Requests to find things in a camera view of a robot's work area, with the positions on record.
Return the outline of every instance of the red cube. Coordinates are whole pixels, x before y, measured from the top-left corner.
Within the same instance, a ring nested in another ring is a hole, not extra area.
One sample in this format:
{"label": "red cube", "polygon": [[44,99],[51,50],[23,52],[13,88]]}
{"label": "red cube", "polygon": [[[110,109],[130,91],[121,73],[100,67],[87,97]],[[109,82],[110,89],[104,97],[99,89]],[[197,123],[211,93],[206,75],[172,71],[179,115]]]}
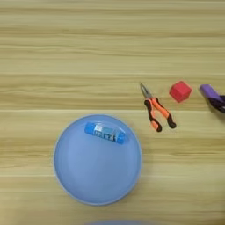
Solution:
{"label": "red cube", "polygon": [[186,100],[192,92],[192,89],[183,81],[175,83],[171,87],[170,95],[177,101]]}

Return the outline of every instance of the blue glue stick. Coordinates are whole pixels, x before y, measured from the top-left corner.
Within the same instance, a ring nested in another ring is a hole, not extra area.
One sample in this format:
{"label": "blue glue stick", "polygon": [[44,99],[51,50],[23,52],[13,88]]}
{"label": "blue glue stick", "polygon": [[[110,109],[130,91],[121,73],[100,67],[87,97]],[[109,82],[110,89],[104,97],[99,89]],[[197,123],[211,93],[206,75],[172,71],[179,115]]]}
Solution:
{"label": "blue glue stick", "polygon": [[125,139],[125,133],[109,127],[104,127],[100,123],[88,122],[85,126],[84,132],[86,134],[92,134],[94,136],[101,137],[112,142],[117,142],[119,144],[122,144]]}

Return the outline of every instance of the pliers handle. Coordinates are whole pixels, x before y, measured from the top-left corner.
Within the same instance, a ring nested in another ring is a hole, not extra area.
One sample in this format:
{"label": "pliers handle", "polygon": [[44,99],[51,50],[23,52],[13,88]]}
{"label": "pliers handle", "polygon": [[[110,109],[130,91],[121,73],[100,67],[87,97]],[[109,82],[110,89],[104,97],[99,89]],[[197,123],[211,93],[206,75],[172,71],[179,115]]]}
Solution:
{"label": "pliers handle", "polygon": [[146,98],[144,105],[148,109],[150,123],[157,132],[162,131],[162,126],[156,119],[153,106],[167,119],[170,128],[176,127],[176,123],[172,120],[171,114],[159,103],[158,98]]}

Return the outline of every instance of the blue plastic plate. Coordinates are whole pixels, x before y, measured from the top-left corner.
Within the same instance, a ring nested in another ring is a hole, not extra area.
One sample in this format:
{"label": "blue plastic plate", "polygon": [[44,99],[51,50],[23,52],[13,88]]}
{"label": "blue plastic plate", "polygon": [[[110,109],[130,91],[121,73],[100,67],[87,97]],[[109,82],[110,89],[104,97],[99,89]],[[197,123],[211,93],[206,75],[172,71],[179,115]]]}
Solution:
{"label": "blue plastic plate", "polygon": [[[123,144],[86,134],[87,122],[100,122],[126,134]],[[54,170],[63,189],[83,203],[111,204],[134,187],[142,167],[142,150],[134,132],[120,120],[90,115],[71,123],[54,150]]]}

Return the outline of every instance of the pliers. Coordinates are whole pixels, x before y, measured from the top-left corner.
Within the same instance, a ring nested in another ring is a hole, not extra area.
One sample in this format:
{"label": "pliers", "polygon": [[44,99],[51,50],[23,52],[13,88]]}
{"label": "pliers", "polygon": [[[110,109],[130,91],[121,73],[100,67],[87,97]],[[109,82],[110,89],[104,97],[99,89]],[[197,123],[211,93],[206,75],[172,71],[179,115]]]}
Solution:
{"label": "pliers", "polygon": [[145,97],[144,105],[147,107],[149,111],[149,119],[152,127],[157,131],[162,131],[161,124],[156,120],[155,112],[153,110],[153,106],[167,119],[168,125],[170,128],[175,128],[177,125],[172,120],[172,116],[158,101],[158,98],[153,98],[149,90],[140,83],[142,93]]}

